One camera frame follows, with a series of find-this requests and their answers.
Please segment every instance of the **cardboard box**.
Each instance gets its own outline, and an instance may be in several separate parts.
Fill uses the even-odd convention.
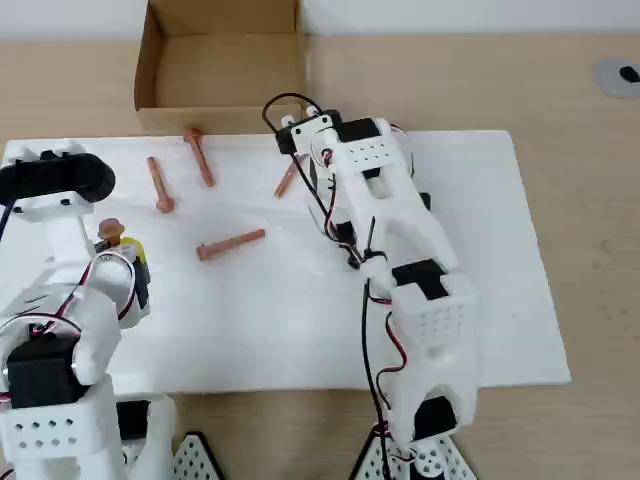
[[[134,101],[149,133],[268,131],[264,104],[304,92],[305,39],[298,0],[149,0]],[[270,118],[299,115],[294,99]]]

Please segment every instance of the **white robotic arm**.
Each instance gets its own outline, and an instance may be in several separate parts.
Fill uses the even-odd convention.
[[[106,373],[120,330],[149,312],[137,247],[103,244],[97,250],[82,221],[92,203],[113,190],[113,172],[76,144],[41,155],[17,152],[7,163],[0,170],[0,203],[15,217],[43,224],[53,258],[0,313],[6,459],[18,480],[56,478],[50,461],[65,458],[75,458],[79,478],[141,480],[152,474],[169,480],[173,402],[151,399],[142,410],[140,402],[118,403]],[[118,424],[132,407],[148,415],[144,433],[153,438],[127,473]]]
[[[348,244],[374,300],[391,307],[388,331],[407,361],[389,369],[379,393],[392,438],[410,451],[473,420],[476,293],[416,190],[393,130],[384,119],[344,122],[312,106],[301,121],[284,118],[276,138],[282,153],[311,157],[312,193],[329,205],[326,215],[310,205],[316,221]],[[392,264],[391,238],[412,246],[416,258]]]

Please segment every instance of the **table surface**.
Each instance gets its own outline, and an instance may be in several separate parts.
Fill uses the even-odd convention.
[[[0,144],[144,134],[135,42],[0,43]],[[310,39],[311,91],[346,118],[511,132],[573,374],[484,389],[457,435],[480,478],[633,478],[640,468],[640,100],[604,97],[601,58],[640,35]],[[346,478],[373,419],[366,393],[176,396],[228,478]]]

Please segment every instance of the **white foam board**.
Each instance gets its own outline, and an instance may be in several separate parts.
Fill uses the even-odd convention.
[[[113,194],[86,217],[117,217],[144,244],[152,314],[111,362],[119,393],[366,388],[360,351],[362,279],[323,238],[271,136],[205,138],[218,184],[207,188],[180,137],[77,140],[116,172]],[[55,140],[10,142],[54,148]],[[570,381],[565,350],[515,152],[500,131],[413,132],[418,186],[449,234],[481,299],[482,385]],[[155,156],[176,210],[155,209],[146,158]],[[201,263],[195,248],[255,228],[264,240]],[[0,304],[29,285],[48,256],[42,227],[12,218],[0,246]],[[371,308],[374,368],[391,349]]]

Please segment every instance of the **perforated metal base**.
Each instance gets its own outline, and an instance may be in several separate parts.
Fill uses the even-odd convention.
[[[403,461],[402,454],[390,438],[386,439],[389,469],[393,480],[435,478],[441,480],[477,480],[477,477],[450,437],[425,441],[415,460]],[[349,480],[382,480],[380,437],[373,430],[360,453]]]
[[[200,432],[189,432],[173,457],[175,480],[224,480],[220,467]]]

